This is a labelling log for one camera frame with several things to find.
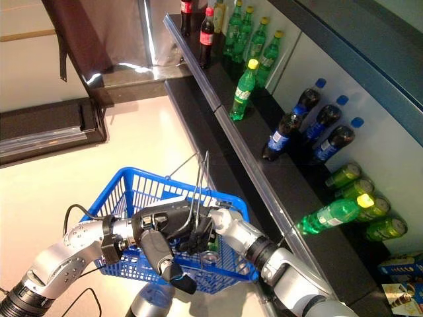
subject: dark curtain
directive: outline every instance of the dark curtain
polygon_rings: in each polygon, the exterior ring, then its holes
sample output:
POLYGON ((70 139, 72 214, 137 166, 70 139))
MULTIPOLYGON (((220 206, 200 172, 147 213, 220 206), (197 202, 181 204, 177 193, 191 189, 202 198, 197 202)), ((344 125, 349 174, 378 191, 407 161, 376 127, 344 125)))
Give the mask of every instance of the dark curtain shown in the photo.
POLYGON ((42 0, 86 80, 118 63, 149 66, 138 0, 42 0))

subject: floor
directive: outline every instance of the floor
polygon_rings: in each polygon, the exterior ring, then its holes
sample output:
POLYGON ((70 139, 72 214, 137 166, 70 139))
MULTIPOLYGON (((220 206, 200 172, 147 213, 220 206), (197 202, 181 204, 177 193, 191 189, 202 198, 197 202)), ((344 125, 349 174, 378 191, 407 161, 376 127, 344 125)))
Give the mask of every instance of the floor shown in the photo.
MULTIPOLYGON (((36 255, 61 238, 67 207, 89 207, 121 167, 165 176, 195 151, 167 96, 117 104, 106 111, 105 120, 105 144, 0 169, 0 287, 14 287, 36 255)), ((191 160, 173 179, 194 184, 196 173, 191 160)), ((80 218, 74 211, 69 226, 80 218)), ((61 316, 87 287, 95 290, 104 317, 124 316, 143 286, 96 271, 74 283, 46 316, 61 316)), ((216 295, 177 292, 169 316, 264 316, 254 288, 241 283, 216 295)), ((92 294, 85 293, 66 316, 98 316, 92 294)))

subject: blue label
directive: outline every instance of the blue label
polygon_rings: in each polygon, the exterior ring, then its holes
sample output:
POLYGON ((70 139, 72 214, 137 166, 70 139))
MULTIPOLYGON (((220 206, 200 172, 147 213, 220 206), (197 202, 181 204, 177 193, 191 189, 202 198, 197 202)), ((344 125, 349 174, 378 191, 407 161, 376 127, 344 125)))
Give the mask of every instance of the blue label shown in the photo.
POLYGON ((285 147, 288 141, 289 137, 284 137, 283 135, 279 134, 278 130, 276 130, 267 145, 274 151, 280 151, 285 147))
POLYGON ((315 156, 322 160, 323 162, 326 162, 328 159, 332 157, 333 154, 338 152, 339 149, 332 146, 328 140, 323 142, 316 150, 315 150, 315 156))
POLYGON ((307 113, 307 109, 303 104, 297 104, 297 106, 293 107, 292 112, 297 115, 302 115, 307 113))
POLYGON ((308 139, 316 141, 322 135, 323 130, 325 130, 325 126, 319 122, 315 122, 305 130, 305 134, 308 139))

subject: red label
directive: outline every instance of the red label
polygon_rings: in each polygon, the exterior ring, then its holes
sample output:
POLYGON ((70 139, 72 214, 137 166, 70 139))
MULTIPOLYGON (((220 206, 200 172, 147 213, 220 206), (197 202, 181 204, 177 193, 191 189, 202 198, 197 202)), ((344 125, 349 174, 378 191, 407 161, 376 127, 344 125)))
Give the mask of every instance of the red label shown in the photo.
POLYGON ((192 13, 192 3, 181 1, 180 2, 180 12, 192 13))
POLYGON ((200 43, 203 45, 212 45, 213 44, 213 34, 207 34, 203 31, 200 32, 200 43))

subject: blue shopping basket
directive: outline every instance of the blue shopping basket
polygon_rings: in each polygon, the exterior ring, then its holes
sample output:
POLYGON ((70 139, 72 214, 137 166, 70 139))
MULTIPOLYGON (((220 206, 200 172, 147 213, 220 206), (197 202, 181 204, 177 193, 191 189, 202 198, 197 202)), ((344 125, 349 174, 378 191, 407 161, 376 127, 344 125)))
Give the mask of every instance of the blue shopping basket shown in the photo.
MULTIPOLYGON (((209 188, 202 188, 202 194, 194 195, 195 187, 158 176, 137 168, 125 167, 120 169, 100 196, 89 209, 91 215, 105 216, 109 214, 131 217, 149 204, 186 195, 189 199, 199 199, 205 207, 215 201, 224 202, 233 210, 242 213, 244 220, 249 221, 247 206, 238 197, 215 192, 209 188)), ((238 281, 249 282, 258 278, 255 268, 246 260, 238 256, 223 239, 219 239, 219 260, 210 265, 201 261, 198 254, 190 256, 186 252, 177 252, 173 248, 175 260, 183 271, 197 282, 197 290, 214 294, 222 289, 234 285, 238 281)), ((97 267, 105 264, 102 258, 95 261, 97 267)), ((113 275, 128 279, 137 279, 166 285, 167 282, 158 276, 149 265, 147 258, 139 248, 129 248, 124 251, 120 262, 100 269, 105 275, 113 275)))

